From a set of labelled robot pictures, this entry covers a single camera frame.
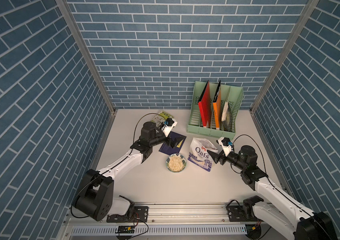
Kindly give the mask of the green leaf pattern bowl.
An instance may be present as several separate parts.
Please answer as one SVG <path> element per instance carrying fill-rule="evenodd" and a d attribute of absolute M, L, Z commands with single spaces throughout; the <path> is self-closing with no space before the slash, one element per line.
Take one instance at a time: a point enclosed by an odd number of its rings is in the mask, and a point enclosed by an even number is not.
<path fill-rule="evenodd" d="M 187 165 L 187 159 L 181 154 L 172 154 L 166 160 L 166 167 L 173 173 L 182 172 Z"/>

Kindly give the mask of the white purple oats bag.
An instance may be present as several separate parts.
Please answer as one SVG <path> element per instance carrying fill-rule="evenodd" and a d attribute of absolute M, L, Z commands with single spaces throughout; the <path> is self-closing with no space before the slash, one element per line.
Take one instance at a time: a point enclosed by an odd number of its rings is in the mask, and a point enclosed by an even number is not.
<path fill-rule="evenodd" d="M 208 139 L 193 138 L 190 145 L 188 161 L 210 172 L 214 161 L 208 151 L 217 153 L 218 149 Z"/>

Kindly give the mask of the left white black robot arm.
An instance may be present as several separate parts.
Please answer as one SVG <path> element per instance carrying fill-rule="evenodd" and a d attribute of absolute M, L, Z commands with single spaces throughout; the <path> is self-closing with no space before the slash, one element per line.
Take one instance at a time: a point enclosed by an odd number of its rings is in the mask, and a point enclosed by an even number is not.
<path fill-rule="evenodd" d="M 135 216 L 135 202 L 124 196 L 115 197 L 115 184 L 133 168 L 144 163 L 154 146 L 167 144 L 175 148 L 181 139 L 172 139 L 169 134 L 177 124 L 172 118 L 167 118 L 160 127 L 154 122 L 144 123 L 140 137 L 126 154 L 102 169 L 90 169 L 84 174 L 71 208 L 98 222 L 109 215 L 132 219 Z"/>

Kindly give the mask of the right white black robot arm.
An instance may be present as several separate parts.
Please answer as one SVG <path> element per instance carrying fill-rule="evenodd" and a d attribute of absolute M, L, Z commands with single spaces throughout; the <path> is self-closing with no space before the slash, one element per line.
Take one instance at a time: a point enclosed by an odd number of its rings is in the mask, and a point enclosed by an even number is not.
<path fill-rule="evenodd" d="M 230 145 L 217 154 L 209 152 L 214 162 L 230 163 L 240 169 L 243 182 L 257 195 L 243 200 L 246 219 L 257 218 L 288 240 L 335 240 L 333 222 L 324 212 L 316 213 L 278 187 L 257 166 L 258 155 L 253 147 L 242 146 L 238 153 Z"/>

